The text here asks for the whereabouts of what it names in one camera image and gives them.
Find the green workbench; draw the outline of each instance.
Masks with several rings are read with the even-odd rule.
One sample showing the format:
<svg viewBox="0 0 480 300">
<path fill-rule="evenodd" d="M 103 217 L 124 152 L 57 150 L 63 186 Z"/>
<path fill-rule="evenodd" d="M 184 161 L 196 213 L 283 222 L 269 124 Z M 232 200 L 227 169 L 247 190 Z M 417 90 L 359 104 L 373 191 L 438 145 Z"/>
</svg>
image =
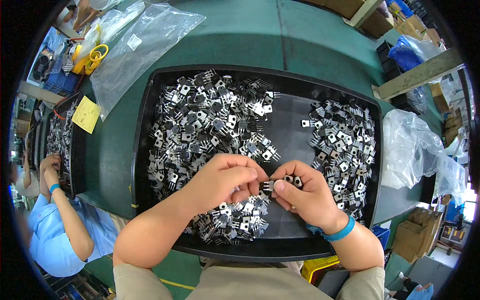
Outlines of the green workbench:
<svg viewBox="0 0 480 300">
<path fill-rule="evenodd" d="M 124 10 L 134 0 L 118 5 Z M 342 21 L 335 13 L 291 0 L 210 0 L 169 3 L 179 10 L 199 13 L 206 20 L 155 62 L 125 93 L 104 122 L 98 121 L 85 146 L 87 191 L 79 197 L 114 214 L 132 218 L 131 185 L 133 141 L 140 102 L 150 73 L 161 67 L 189 64 L 232 64 L 285 70 L 319 78 L 372 97 L 371 84 L 384 83 L 372 40 Z M 112 48 L 123 32 L 113 42 Z M 385 37 L 395 43 L 398 33 Z M 86 80 L 84 93 L 95 100 Z M 393 109 L 378 101 L 382 115 Z M 440 119 L 433 101 L 422 117 L 440 134 Z M 406 202 L 395 211 L 379 209 L 378 219 L 414 206 L 418 191 L 405 192 Z"/>
</svg>

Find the blue plastic bag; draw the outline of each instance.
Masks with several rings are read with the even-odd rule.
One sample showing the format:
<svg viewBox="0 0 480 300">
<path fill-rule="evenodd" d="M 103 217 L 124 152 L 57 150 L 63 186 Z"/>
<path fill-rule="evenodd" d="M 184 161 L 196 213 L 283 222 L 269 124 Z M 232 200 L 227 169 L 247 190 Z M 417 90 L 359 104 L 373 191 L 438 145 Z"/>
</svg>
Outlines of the blue plastic bag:
<svg viewBox="0 0 480 300">
<path fill-rule="evenodd" d="M 393 58 L 404 72 L 423 63 L 423 60 L 413 51 L 405 36 L 398 38 L 396 45 L 388 52 L 388 57 Z"/>
</svg>

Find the yellow floor line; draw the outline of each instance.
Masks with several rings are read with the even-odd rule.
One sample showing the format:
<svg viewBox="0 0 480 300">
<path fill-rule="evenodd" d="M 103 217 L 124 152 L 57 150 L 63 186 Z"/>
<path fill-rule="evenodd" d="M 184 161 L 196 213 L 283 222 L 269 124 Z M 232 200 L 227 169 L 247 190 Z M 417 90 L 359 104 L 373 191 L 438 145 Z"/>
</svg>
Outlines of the yellow floor line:
<svg viewBox="0 0 480 300">
<path fill-rule="evenodd" d="M 113 257 L 111 255 L 107 254 L 106 257 L 113 260 Z M 162 279 L 160 277 L 158 279 L 160 279 L 163 283 L 170 284 L 171 286 L 176 286 L 176 287 L 186 288 L 186 289 L 195 289 L 195 287 L 186 286 L 186 285 L 183 285 L 181 283 L 176 283 L 176 282 L 173 282 L 173 281 L 168 281 L 168 280 Z"/>
</svg>

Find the person's right hand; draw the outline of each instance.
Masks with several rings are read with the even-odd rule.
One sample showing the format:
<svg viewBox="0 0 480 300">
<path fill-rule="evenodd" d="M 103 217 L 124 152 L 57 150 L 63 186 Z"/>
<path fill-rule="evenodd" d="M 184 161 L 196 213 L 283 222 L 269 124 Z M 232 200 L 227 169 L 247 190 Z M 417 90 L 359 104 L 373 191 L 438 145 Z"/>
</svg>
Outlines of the person's right hand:
<svg viewBox="0 0 480 300">
<path fill-rule="evenodd" d="M 300 176 L 303 189 L 283 180 L 285 175 Z M 338 209 L 323 174 L 298 160 L 281 165 L 270 179 L 276 180 L 272 197 L 286 210 L 298 213 L 307 223 L 329 228 L 345 214 Z"/>
<path fill-rule="evenodd" d="M 57 164 L 59 166 L 60 162 L 61 162 L 60 154 L 58 153 L 50 154 L 49 156 L 45 157 L 42 160 L 42 162 L 40 162 L 40 170 L 45 170 L 49 166 L 53 166 L 53 164 Z"/>
<path fill-rule="evenodd" d="M 45 177 L 45 182 L 47 183 L 48 189 L 52 187 L 55 183 L 59 183 L 59 175 L 57 173 L 58 167 L 51 165 L 48 166 L 44 173 L 43 176 Z"/>
</svg>

